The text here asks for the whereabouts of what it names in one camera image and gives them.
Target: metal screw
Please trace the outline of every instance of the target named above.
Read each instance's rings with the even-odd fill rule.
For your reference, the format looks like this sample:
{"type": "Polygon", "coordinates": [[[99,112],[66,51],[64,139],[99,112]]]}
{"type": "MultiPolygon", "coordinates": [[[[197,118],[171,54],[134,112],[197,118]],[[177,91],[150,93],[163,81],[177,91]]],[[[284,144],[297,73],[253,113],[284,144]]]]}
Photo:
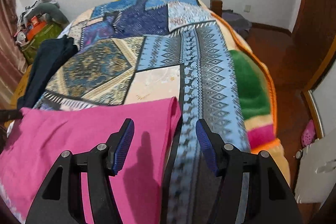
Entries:
{"type": "Polygon", "coordinates": [[[302,157],[302,150],[299,150],[296,152],[295,158],[299,160],[301,157],[302,157]]]}
{"type": "Polygon", "coordinates": [[[225,148],[226,150],[233,150],[233,145],[230,144],[230,143],[226,143],[226,144],[224,145],[224,148],[225,148]]]}
{"type": "Polygon", "coordinates": [[[264,158],[268,158],[269,153],[268,153],[267,151],[265,151],[265,150],[262,150],[262,151],[260,152],[260,155],[261,155],[262,157],[264,157],[264,158]]]}
{"type": "Polygon", "coordinates": [[[104,144],[104,143],[101,143],[97,146],[98,150],[104,150],[105,148],[106,148],[106,144],[104,144]]]}
{"type": "Polygon", "coordinates": [[[63,151],[62,154],[61,154],[61,156],[62,156],[63,158],[66,158],[66,157],[69,156],[69,155],[70,155],[70,151],[69,151],[69,150],[65,150],[65,151],[63,151]]]}

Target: magenta towel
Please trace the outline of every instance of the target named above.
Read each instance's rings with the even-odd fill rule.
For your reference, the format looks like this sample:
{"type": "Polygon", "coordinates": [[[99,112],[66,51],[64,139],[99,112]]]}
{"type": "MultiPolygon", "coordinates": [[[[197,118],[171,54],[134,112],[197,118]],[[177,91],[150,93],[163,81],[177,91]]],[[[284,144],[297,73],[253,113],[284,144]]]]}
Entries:
{"type": "MultiPolygon", "coordinates": [[[[165,155],[181,116],[175,97],[70,112],[21,110],[24,117],[15,122],[0,155],[1,196],[16,217],[26,219],[40,185],[62,151],[90,151],[131,118],[134,137],[122,171],[110,177],[112,190],[124,223],[159,223],[165,155]]],[[[82,175],[85,219],[93,224],[85,177],[82,175]]]]}
{"type": "Polygon", "coordinates": [[[276,136],[273,133],[273,124],[258,127],[247,132],[251,149],[259,145],[273,141],[276,136]]]}

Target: brown curtain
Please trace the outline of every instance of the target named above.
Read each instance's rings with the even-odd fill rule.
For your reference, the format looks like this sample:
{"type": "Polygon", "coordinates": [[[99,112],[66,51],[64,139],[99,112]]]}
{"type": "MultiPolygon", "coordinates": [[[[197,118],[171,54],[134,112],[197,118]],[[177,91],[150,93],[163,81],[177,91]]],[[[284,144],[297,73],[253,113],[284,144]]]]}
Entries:
{"type": "Polygon", "coordinates": [[[0,0],[0,108],[8,108],[11,96],[27,64],[23,54],[14,44],[16,32],[15,0],[0,0]]]}

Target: wooden door frame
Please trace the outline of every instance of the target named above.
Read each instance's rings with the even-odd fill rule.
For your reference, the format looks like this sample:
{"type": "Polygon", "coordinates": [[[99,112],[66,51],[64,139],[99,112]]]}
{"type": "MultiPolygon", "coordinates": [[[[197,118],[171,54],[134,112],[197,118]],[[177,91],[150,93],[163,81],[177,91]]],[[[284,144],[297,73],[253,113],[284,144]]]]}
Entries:
{"type": "Polygon", "coordinates": [[[331,47],[328,50],[327,55],[323,59],[319,68],[314,73],[313,77],[309,80],[309,82],[303,88],[303,91],[302,91],[307,101],[312,120],[314,122],[316,135],[319,139],[323,138],[324,132],[323,132],[323,127],[322,127],[322,122],[319,116],[319,112],[316,107],[314,98],[312,96],[312,92],[313,92],[313,89],[315,89],[322,82],[323,78],[326,76],[331,66],[333,65],[335,58],[336,58],[335,53],[336,53],[336,36],[334,37],[331,47]]]}

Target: black cloth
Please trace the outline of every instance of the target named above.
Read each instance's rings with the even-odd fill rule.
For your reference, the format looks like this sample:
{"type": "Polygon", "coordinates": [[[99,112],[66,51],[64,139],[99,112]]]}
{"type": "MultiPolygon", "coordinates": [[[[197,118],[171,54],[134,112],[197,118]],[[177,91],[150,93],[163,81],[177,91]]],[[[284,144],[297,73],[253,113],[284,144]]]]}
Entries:
{"type": "Polygon", "coordinates": [[[26,93],[17,100],[17,109],[32,108],[36,104],[50,78],[78,52],[73,42],[73,38],[65,35],[62,38],[45,40],[40,45],[31,67],[26,93]]]}

